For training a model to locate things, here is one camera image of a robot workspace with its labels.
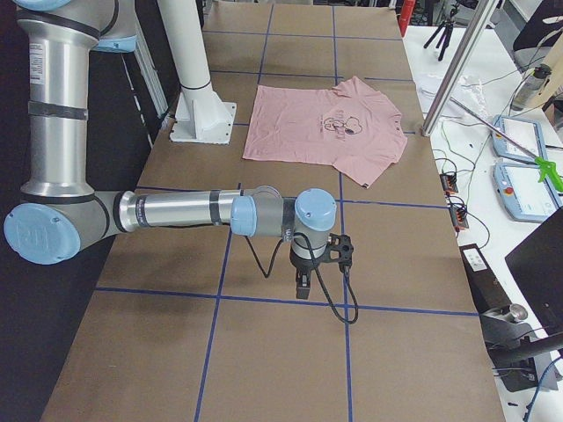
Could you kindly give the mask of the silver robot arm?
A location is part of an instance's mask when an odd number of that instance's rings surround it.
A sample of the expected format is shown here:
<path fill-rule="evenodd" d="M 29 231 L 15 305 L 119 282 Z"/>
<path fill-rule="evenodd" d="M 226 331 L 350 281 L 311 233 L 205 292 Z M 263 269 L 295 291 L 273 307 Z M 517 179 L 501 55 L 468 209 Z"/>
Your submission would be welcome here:
<path fill-rule="evenodd" d="M 135 50 L 131 1 L 19 1 L 29 38 L 31 176 L 4 220 L 23 259 L 53 265 L 113 235 L 137 229 L 229 226 L 240 236 L 290 245 L 296 295 L 308 297 L 319 266 L 346 247 L 333 234 L 333 196 L 311 188 L 295 198 L 273 187 L 187 193 L 101 192 L 86 180 L 89 54 Z"/>

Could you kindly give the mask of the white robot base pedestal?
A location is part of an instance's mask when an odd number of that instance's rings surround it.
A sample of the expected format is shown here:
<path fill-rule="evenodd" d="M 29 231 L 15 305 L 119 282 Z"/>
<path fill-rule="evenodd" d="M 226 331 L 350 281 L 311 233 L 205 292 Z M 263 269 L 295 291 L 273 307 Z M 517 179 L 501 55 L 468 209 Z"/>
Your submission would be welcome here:
<path fill-rule="evenodd" d="M 196 2 L 157 4 L 180 84 L 171 140 L 229 143 L 237 105 L 222 101 L 213 88 Z"/>

